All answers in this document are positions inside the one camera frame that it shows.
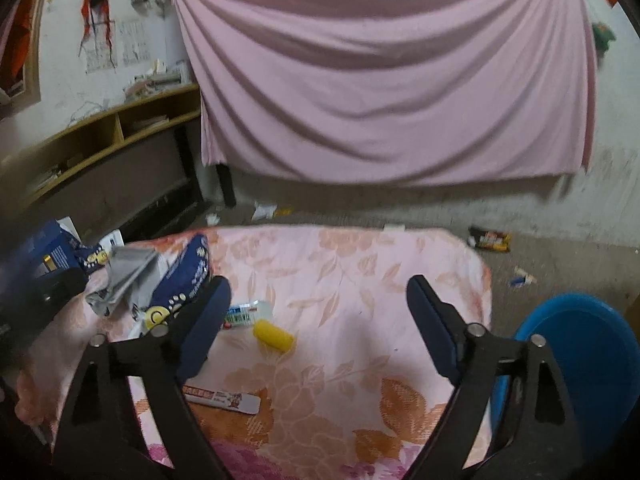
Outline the red black wall tassel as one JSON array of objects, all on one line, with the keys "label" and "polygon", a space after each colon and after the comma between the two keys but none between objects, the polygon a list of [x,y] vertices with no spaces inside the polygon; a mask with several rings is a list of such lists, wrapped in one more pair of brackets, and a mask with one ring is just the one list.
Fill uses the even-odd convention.
[{"label": "red black wall tassel", "polygon": [[96,56],[103,58],[107,66],[115,68],[110,0],[82,0],[80,15],[82,35],[78,53],[85,50],[86,44],[92,41]]}]

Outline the black orange wrapper on floor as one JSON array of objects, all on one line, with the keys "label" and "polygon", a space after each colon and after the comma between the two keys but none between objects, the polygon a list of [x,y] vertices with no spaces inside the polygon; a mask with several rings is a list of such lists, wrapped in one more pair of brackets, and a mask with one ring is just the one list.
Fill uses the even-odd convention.
[{"label": "black orange wrapper on floor", "polygon": [[512,235],[490,229],[469,227],[468,244],[472,248],[486,250],[486,252],[510,252]]}]

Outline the white paper scrap on floor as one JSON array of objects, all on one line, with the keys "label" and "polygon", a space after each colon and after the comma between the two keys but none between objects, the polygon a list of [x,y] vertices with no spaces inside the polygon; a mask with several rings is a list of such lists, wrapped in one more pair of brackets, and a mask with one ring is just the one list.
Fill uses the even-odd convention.
[{"label": "white paper scrap on floor", "polygon": [[278,210],[278,206],[275,204],[254,203],[254,212],[252,214],[252,220],[260,221],[260,220],[272,219],[277,210]]}]

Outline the floral pink quilt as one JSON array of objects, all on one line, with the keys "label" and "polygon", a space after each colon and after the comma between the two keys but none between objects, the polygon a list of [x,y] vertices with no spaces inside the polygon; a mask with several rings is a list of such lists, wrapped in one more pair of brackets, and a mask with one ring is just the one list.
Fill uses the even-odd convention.
[{"label": "floral pink quilt", "polygon": [[435,429],[451,385],[406,303],[422,274],[468,322],[488,324],[491,273],[444,230],[208,228],[212,271],[237,304],[268,302],[294,337],[281,353],[247,328],[220,333],[195,387],[250,393],[254,416],[194,405],[238,479],[398,479]]}]

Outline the navy yellow snack bag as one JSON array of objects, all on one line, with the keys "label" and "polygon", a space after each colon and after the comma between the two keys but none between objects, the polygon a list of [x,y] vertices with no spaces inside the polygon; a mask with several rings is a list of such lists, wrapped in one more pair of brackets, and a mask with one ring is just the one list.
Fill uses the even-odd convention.
[{"label": "navy yellow snack bag", "polygon": [[194,235],[153,290],[144,312],[143,331],[165,324],[198,294],[208,277],[208,240],[202,234]]}]

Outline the stack of books on shelf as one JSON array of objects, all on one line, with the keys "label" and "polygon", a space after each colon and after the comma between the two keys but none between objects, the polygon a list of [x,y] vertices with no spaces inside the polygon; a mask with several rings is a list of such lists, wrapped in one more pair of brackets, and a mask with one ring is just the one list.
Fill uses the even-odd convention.
[{"label": "stack of books on shelf", "polygon": [[126,101],[141,99],[191,82],[191,69],[185,60],[171,66],[167,66],[161,60],[155,60],[146,73],[135,76],[126,85],[124,96]]}]

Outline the blue cardboard box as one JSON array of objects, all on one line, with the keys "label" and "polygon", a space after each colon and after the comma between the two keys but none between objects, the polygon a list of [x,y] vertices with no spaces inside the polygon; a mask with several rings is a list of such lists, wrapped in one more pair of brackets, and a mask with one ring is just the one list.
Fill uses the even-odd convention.
[{"label": "blue cardboard box", "polygon": [[73,297],[88,278],[75,254],[80,240],[60,222],[48,221],[21,242],[1,263],[1,292],[16,292],[22,285],[63,285]]}]

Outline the pink sheet hung on wall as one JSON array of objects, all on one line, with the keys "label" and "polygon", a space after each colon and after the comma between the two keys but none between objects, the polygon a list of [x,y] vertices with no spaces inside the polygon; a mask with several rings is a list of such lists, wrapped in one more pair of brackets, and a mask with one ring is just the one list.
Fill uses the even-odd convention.
[{"label": "pink sheet hung on wall", "polygon": [[202,159],[331,184],[454,185],[587,168],[584,0],[174,0]]}]

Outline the yellow small cylinder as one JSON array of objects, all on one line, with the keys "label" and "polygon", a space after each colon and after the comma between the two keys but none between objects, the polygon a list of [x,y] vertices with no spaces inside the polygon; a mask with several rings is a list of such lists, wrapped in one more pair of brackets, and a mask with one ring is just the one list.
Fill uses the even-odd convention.
[{"label": "yellow small cylinder", "polygon": [[265,346],[281,353],[289,352],[295,342],[293,335],[267,320],[258,320],[254,324],[253,335]]}]

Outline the grey wrapper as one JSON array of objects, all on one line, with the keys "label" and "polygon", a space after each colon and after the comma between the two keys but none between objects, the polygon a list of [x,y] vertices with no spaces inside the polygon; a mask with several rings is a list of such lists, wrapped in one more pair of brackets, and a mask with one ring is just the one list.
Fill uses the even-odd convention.
[{"label": "grey wrapper", "polygon": [[116,246],[106,270],[106,284],[86,296],[87,304],[100,318],[108,318],[120,304],[126,304],[136,320],[151,305],[168,263],[153,248]]}]

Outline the white red box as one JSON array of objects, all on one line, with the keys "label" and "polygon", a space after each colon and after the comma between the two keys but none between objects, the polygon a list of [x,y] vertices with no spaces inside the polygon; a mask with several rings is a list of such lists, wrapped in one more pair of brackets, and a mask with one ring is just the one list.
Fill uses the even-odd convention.
[{"label": "white red box", "polygon": [[230,393],[221,390],[207,390],[198,387],[184,386],[182,392],[191,403],[219,408],[244,415],[257,415],[262,401],[259,396],[248,393]]}]

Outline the blue plastic basin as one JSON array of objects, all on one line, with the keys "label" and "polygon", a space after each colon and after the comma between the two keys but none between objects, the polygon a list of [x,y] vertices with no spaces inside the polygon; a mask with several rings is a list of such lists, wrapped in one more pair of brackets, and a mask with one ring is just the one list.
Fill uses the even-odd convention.
[{"label": "blue plastic basin", "polygon": [[624,318],[586,294],[555,296],[536,307],[514,335],[543,336],[562,373],[589,457],[622,428],[639,397],[639,343]]}]

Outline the wooden shelf desk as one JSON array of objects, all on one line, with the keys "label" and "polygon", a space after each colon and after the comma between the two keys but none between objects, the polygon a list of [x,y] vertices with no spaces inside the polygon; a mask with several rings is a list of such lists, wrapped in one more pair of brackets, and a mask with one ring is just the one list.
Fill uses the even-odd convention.
[{"label": "wooden shelf desk", "polygon": [[32,206],[115,154],[200,115],[200,88],[185,84],[83,119],[2,162],[1,198]]}]

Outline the green cap on wall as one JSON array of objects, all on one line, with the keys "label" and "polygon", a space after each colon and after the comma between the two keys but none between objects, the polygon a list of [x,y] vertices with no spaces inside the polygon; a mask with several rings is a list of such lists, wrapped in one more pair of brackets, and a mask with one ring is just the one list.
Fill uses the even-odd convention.
[{"label": "green cap on wall", "polygon": [[602,22],[592,24],[594,45],[596,46],[597,57],[603,58],[610,48],[610,43],[616,40],[616,36],[607,24]]}]

